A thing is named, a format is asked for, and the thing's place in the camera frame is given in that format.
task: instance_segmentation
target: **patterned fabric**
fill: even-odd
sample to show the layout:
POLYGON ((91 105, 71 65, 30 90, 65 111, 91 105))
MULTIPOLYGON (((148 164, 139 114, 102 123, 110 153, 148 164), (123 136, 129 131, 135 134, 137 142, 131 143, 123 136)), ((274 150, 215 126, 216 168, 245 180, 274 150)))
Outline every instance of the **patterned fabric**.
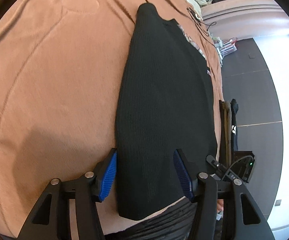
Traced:
POLYGON ((191 39, 191 37, 189 35, 187 35, 187 33, 184 31, 183 27, 178 24, 178 27, 182 30, 183 35, 185 36, 185 38, 187 39, 187 41, 197 49, 197 51, 200 52, 200 54, 206 59, 206 56, 203 54, 202 50, 199 48, 199 46, 193 41, 193 39, 191 39))

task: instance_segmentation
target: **brown bed sheet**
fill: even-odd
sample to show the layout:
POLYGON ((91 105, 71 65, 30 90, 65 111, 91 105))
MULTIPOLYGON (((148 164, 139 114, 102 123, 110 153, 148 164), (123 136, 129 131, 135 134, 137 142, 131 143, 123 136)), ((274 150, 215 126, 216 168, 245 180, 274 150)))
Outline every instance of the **brown bed sheet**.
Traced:
MULTIPOLYGON (((52 178, 79 177, 115 146, 121 77, 145 2, 206 55, 219 142, 220 63, 186 0, 18 0, 0 21, 0 233, 17 236, 52 178)), ((137 223, 118 216, 114 188, 98 211, 105 234, 137 223)))

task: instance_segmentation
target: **metal screw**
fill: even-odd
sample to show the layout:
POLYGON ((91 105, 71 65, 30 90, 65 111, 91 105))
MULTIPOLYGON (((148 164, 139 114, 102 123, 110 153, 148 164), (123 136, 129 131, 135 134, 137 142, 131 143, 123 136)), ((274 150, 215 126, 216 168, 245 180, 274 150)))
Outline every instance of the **metal screw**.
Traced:
POLYGON ((92 171, 88 171, 86 174, 85 174, 86 178, 92 178, 94 176, 94 173, 92 171))
POLYGON ((51 180, 52 185, 57 185, 58 183, 59 183, 59 179, 57 179, 57 178, 51 180))
POLYGON ((206 178, 208 178, 208 174, 206 174, 205 172, 200 172, 199 177, 202 179, 206 179, 206 178))
POLYGON ((240 179, 234 179, 233 183, 236 184, 237 186, 242 185, 242 181, 240 179))

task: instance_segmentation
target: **knit fabric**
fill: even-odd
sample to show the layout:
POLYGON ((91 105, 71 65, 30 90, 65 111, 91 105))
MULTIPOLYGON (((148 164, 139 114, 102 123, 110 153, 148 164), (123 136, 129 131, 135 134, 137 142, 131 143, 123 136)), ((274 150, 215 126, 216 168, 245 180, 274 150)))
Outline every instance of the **knit fabric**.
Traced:
POLYGON ((119 215, 141 220, 183 196, 173 165, 182 148, 199 171, 217 154, 206 60, 176 20, 150 3, 137 12, 116 116, 119 215))

